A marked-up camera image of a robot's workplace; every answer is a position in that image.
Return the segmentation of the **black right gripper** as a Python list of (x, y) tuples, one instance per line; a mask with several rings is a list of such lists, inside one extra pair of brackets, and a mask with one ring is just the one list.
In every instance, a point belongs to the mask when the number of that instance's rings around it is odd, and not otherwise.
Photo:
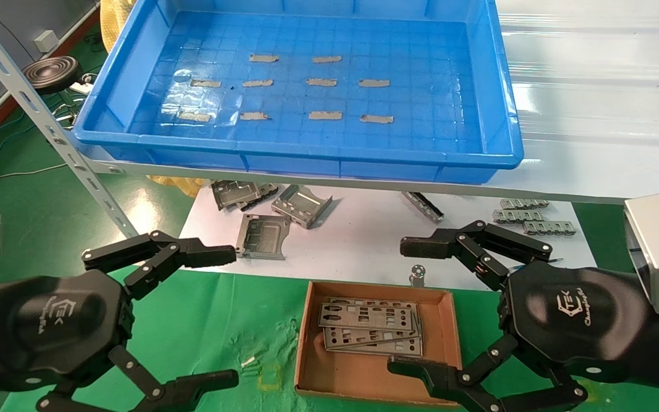
[[(462, 369), (392, 355), (387, 370), (418, 378), (430, 397), (468, 411), (572, 411), (583, 404), (588, 391), (562, 368), (550, 366), (588, 368), (619, 362), (643, 329), (650, 303), (633, 274), (556, 268), (543, 263), (552, 250), (550, 244), (484, 221), (438, 228), (430, 237), (404, 237), (401, 255), (456, 258), (490, 290), (505, 289), (512, 335), (497, 339)], [(528, 266), (510, 275), (495, 253)], [(552, 387), (493, 396), (483, 387), (484, 380), (518, 349), (525, 362), (547, 366), (544, 376)]]

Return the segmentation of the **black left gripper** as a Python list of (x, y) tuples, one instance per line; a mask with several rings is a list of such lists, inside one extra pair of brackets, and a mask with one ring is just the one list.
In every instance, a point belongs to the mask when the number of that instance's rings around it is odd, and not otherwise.
[[(79, 276), (0, 283), (0, 391), (56, 385), (37, 411), (107, 411), (72, 396), (115, 366), (144, 395), (133, 411), (194, 411), (204, 394), (240, 383), (236, 370), (159, 383), (124, 347), (135, 321), (131, 299), (146, 297), (180, 268), (233, 263), (235, 247), (154, 231), (84, 251), (82, 260), (91, 271)], [(108, 276), (137, 263), (125, 289)]]

